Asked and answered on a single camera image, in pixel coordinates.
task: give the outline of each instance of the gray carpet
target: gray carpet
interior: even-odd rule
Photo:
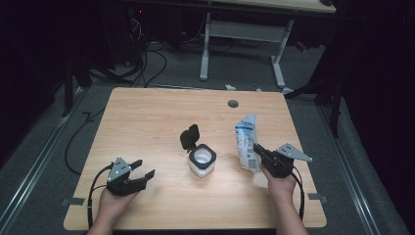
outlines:
[[[155,44],[151,48],[157,49],[160,46],[160,44]],[[251,82],[264,91],[281,91],[276,87],[269,57],[267,55],[260,57],[255,54],[258,52],[265,55],[274,45],[267,44],[255,48],[233,45],[230,50],[228,50],[228,46],[212,46],[214,51],[210,54],[208,81],[199,81],[202,48],[183,47],[177,49],[165,45],[159,52],[166,57],[167,66],[150,83],[149,87],[162,84],[225,89],[225,84],[231,84],[238,90],[256,90],[256,87],[250,84]],[[324,48],[320,47],[302,53],[296,48],[288,47],[281,61],[287,86],[294,89],[305,85],[323,51]],[[145,78],[148,80],[158,73],[163,67],[163,63],[163,58],[159,54],[149,52],[148,65],[144,72]],[[12,223],[9,234],[80,234],[80,231],[66,231],[63,227],[68,208],[62,206],[62,201],[71,198],[78,180],[78,176],[70,172],[65,165],[65,150],[72,135],[85,122],[86,114],[84,112],[96,114],[104,108],[112,89],[116,86],[120,86],[120,84],[110,80],[95,79],[93,86],[82,93],[84,97],[79,100],[62,137],[57,142],[49,163],[29,194],[19,215]],[[327,202],[323,203],[327,225],[323,228],[309,229],[309,232],[310,234],[366,234],[342,175],[337,152],[332,144],[331,133],[327,131],[325,121],[310,98],[312,95],[301,95],[296,99],[288,100],[302,148],[314,159],[309,167],[317,191],[327,198]],[[56,99],[57,101],[33,124],[18,150],[0,171],[2,188],[0,191],[0,212],[8,207],[50,134],[62,119],[61,114],[64,111],[63,89],[56,93]],[[83,168],[99,126],[100,117],[95,118],[93,122],[88,122],[70,145],[69,164],[75,170],[81,171]],[[361,147],[348,116],[345,102],[342,102],[339,132],[339,140],[367,198],[380,233],[409,234]],[[174,234],[188,233],[199,234],[201,231],[176,231]],[[234,233],[273,234],[274,231],[205,231],[203,234]]]

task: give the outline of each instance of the grommet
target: grommet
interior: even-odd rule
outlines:
[[[228,106],[229,106],[230,108],[238,108],[239,103],[238,103],[238,101],[236,101],[236,100],[230,100],[230,101],[228,101]]]
[[[200,178],[213,171],[216,153],[207,145],[201,144],[189,155],[189,166]]]

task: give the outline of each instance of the metal bar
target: metal bar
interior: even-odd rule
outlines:
[[[84,90],[82,90],[81,88],[77,89],[75,95],[80,96],[80,98],[77,99],[77,102],[75,102],[73,109],[70,110],[68,115],[62,117],[62,119],[58,123],[58,126],[55,128],[54,132],[49,137],[48,141],[46,142],[45,146],[43,147],[42,151],[40,152],[33,166],[31,167],[30,171],[28,172],[23,182],[19,186],[19,189],[16,192],[15,196],[10,201],[9,206],[1,215],[0,234],[8,234],[9,230],[12,228],[12,225],[15,222],[17,216],[19,215],[25,201],[27,200],[34,186],[36,185],[38,179],[42,175],[42,172],[45,169],[47,163],[49,163],[49,160],[51,159],[55,151],[56,144],[58,143],[58,140],[60,139],[62,132],[67,126],[68,120],[73,114],[74,108],[80,102],[81,98],[84,97],[84,93],[86,92],[83,91]]]
[[[288,31],[285,28],[280,26],[223,21],[210,22],[210,36],[281,42],[281,48],[283,49],[286,45],[286,43],[284,43],[284,38],[288,38],[290,35],[290,33],[287,32]]]
[[[73,106],[73,87],[72,87],[72,73],[71,73],[71,61],[65,64],[65,108],[70,110]]]
[[[363,226],[367,234],[381,234],[376,221],[370,212],[369,205],[367,204],[366,198],[361,191],[356,178],[354,177],[353,171],[347,161],[346,154],[343,150],[341,142],[338,138],[335,138],[330,128],[330,117],[328,111],[324,107],[317,106],[317,111],[326,123],[327,132],[329,133],[333,146],[336,149],[338,161],[341,167],[342,175],[345,178],[345,182],[350,192],[351,198],[353,199],[354,205],[356,206],[357,212],[359,213],[360,219],[362,220]]]
[[[210,40],[210,13],[207,13],[207,21],[205,24],[205,44],[204,44],[204,53],[202,55],[201,63],[201,75],[200,80],[208,80],[208,42]]]
[[[289,38],[290,33],[291,33],[291,29],[293,28],[293,23],[294,23],[293,20],[289,20],[287,22],[286,27],[284,28],[284,31],[282,33],[280,33],[280,35],[281,35],[280,36],[281,37],[280,48],[278,49],[277,55],[272,60],[272,64],[274,64],[274,65],[278,65],[280,63],[281,57],[283,56],[284,49],[286,47],[288,38]]]

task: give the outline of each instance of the white desk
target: white desk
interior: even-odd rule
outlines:
[[[211,2],[244,4],[258,7],[279,8],[293,11],[308,11],[314,13],[336,12],[331,6],[327,7],[319,0],[211,0]],[[210,13],[207,13],[205,30],[205,47],[202,55],[200,80],[208,79],[208,60],[209,60],[209,39],[211,36],[231,37],[237,39],[249,39],[257,41],[278,42],[279,47],[275,56],[271,57],[272,67],[274,68],[275,79],[280,88],[285,87],[285,81],[281,72],[280,60],[290,36],[294,21],[289,20],[285,27],[266,26],[250,23],[231,23],[221,21],[211,21]]]

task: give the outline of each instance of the metal rail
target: metal rail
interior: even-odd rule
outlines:
[[[330,128],[330,117],[328,111],[321,106],[316,107],[319,115],[323,118],[323,121],[326,123],[324,126],[327,132],[330,135],[333,146],[337,152],[338,161],[340,164],[340,169],[342,175],[345,178],[345,182],[350,192],[351,198],[353,199],[354,205],[356,206],[357,212],[359,213],[360,219],[362,220],[363,226],[367,234],[381,234],[376,221],[370,212],[369,205],[366,201],[366,198],[360,189],[359,184],[357,183],[356,178],[354,177],[353,171],[348,163],[346,154],[343,150],[341,142],[338,138],[333,135],[333,132]]]
[[[85,93],[85,90],[82,90],[81,88],[77,89],[75,95],[79,96],[79,98],[76,99],[73,108],[65,117],[62,117],[57,127],[46,142],[45,146],[43,147],[42,151],[40,152],[39,156],[37,157],[36,161],[34,162],[33,166],[31,167],[30,171],[19,186],[15,196],[10,201],[9,206],[4,210],[3,214],[0,217],[0,234],[9,233],[13,223],[19,215],[19,212],[24,206],[25,201],[27,200],[28,196],[42,175],[42,172],[45,169],[46,165],[49,163],[53,153],[55,152],[56,145],[63,131],[65,130],[65,127],[67,126],[67,123],[73,114],[76,105],[84,97]]]

